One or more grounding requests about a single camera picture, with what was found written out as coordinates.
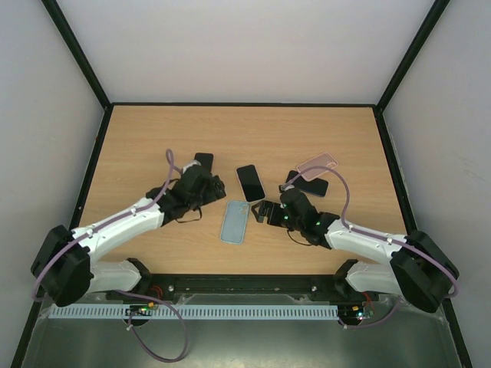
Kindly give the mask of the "black phone red edge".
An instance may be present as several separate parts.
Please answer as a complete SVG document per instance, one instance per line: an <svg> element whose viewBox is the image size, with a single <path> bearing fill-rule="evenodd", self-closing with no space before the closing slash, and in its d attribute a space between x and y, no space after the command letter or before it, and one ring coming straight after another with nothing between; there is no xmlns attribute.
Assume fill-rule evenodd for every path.
<svg viewBox="0 0 491 368"><path fill-rule="evenodd" d="M212 171L214 155L212 153L196 153L194 156L195 161L197 161L203 168Z"/></svg>

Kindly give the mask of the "light blue phone case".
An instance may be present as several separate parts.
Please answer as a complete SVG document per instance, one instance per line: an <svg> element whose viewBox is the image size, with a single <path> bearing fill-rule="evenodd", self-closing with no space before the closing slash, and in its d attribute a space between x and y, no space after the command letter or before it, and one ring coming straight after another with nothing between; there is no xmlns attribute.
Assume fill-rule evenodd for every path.
<svg viewBox="0 0 491 368"><path fill-rule="evenodd" d="M220 240L227 244L242 244L246 233L248 217L249 203L228 201L219 236Z"/></svg>

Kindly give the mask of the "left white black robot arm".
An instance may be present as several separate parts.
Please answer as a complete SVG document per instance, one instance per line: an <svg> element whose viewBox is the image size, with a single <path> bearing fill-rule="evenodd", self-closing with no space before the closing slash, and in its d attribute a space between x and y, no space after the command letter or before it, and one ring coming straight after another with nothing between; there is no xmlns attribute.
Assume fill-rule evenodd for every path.
<svg viewBox="0 0 491 368"><path fill-rule="evenodd" d="M35 287L58 307L84 295L106 291L143 291L146 268L136 259L103 261L103 257L145 232L178 221L189 211L225 198L223 181L197 162L178 179L151 189L127 209L91 225L68 229L59 225L46 235L33 261Z"/></svg>

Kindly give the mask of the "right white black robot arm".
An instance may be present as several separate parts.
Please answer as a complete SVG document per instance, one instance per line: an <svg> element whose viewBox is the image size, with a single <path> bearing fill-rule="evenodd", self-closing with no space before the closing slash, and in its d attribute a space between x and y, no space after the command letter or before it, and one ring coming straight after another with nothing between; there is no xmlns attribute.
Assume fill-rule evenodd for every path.
<svg viewBox="0 0 491 368"><path fill-rule="evenodd" d="M334 282L341 299L360 292L397 294L433 313L456 290L459 272L425 232L392 235L357 227L339 215L319 212L298 189L287 189L279 202L262 200L252 207L257 222L297 231L307 245L348 251L374 261L356 261Z"/></svg>

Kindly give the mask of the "blue phone black screen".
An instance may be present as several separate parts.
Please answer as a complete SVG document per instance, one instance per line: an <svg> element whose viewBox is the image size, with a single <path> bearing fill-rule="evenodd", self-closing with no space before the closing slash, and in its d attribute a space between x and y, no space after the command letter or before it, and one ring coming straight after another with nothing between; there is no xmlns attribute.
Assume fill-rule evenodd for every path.
<svg viewBox="0 0 491 368"><path fill-rule="evenodd" d="M296 177L297 171L291 170L288 173L286 181L295 179L287 188L297 188L305 193L308 193L317 197L325 197L328 191L328 181L324 179L313 179L312 181L306 181L302 176Z"/></svg>

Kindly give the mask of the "pink translucent phone case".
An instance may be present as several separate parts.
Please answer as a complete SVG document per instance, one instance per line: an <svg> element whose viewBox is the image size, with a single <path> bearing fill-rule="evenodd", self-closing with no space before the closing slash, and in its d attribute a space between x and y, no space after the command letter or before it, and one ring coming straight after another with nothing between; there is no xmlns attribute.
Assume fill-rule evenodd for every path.
<svg viewBox="0 0 491 368"><path fill-rule="evenodd" d="M322 176L326 168L334 169L337 165L338 161L330 153L323 152L298 164L296 169L305 181L311 182Z"/></svg>

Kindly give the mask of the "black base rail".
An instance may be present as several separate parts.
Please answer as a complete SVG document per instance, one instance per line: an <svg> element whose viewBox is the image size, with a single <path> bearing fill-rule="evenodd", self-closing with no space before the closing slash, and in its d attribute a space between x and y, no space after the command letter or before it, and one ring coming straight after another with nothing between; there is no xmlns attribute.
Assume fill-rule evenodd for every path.
<svg viewBox="0 0 491 368"><path fill-rule="evenodd" d="M130 292L164 301L193 294L286 294L341 304L378 300L376 292L341 290L339 284L333 275L146 274Z"/></svg>

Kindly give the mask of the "black metal enclosure frame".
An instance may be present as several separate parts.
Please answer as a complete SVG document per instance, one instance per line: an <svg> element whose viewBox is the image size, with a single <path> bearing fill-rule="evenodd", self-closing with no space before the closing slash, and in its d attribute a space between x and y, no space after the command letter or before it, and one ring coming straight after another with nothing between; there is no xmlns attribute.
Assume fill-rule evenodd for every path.
<svg viewBox="0 0 491 368"><path fill-rule="evenodd" d="M90 65L89 60L87 59L85 53L83 52L80 43L78 42L74 32L71 29L71 26L68 23L68 20L64 16L61 7L59 6L57 1L41 1L46 11L50 15L52 21L54 22L59 34L64 39L65 44L68 46L68 49L72 53L75 61L77 62L78 67L81 72L85 76L87 82L89 83L94 95L98 99L100 105L103 108L104 115L100 124L100 129L98 130L97 137L95 140L94 148L91 154L91 158L88 163L88 168L86 170L84 181L81 186L81 190L79 192L79 196L77 198L76 206L72 215L71 225L75 225L75 220L80 220L81 218L81 210L84 207L84 204L87 199L88 189L90 187L94 172L95 166L98 161L101 147L104 141L104 137L107 132L107 128L109 125L109 118L116 105L138 105L138 106L164 106L164 105L178 105L188 104L189 106L199 106L200 103L111 103L109 98L107 97L104 89L97 79L96 74L94 73L94 69ZM411 65L419 54L421 48L424 46L426 40L429 38L432 30L437 25L437 22L440 20L440 17L444 13L450 1L434 1L431 5L430 10L428 11L425 19L423 20L421 26L419 27L414 39L410 43L409 48L407 49L404 57L401 59L401 62L397 66L396 71L394 72L392 78L390 79L389 84L387 85L385 91L383 92L380 100L377 104L329 104L329 103L318 103L318 104L302 104L297 103L298 106L313 106L313 107L371 107L375 121L377 124L378 132L381 138L382 146L384 148L384 153L386 156L388 168L390 170L390 175L393 181L394 189L397 196L397 201L400 206L400 210L403 216L404 224L406 226L406 230L412 231L415 230L417 225L414 219L414 214L412 212L412 208L410 206L407 188L404 184L404 180L402 178L402 172L400 170L399 164L396 160L396 154L394 152L394 146L389 137L389 133L387 130L387 124L384 120L383 112L387 108L390 100L395 95L398 87L406 76L407 72L410 70ZM203 106L264 106L264 107L295 107L295 103L202 103ZM18 343L18 347L15 351L15 355L11 364L11 367L21 367L21 365L25 361L25 355L27 353L28 344L30 343L31 336L35 327L35 322L38 317L38 313L40 312L41 304L38 302L34 302L31 306L31 310L28 315L28 319L26 321L24 330L22 331L21 338ZM443 311L445 312L445 316L447 320L450 322L450 332L452 334L453 342L456 348L457 356L460 359L463 367L473 367L470 356L468 354L466 344L464 342L463 336L460 331L460 326L458 324L455 311L453 309L452 302L449 299L444 300L443 302Z"/></svg>

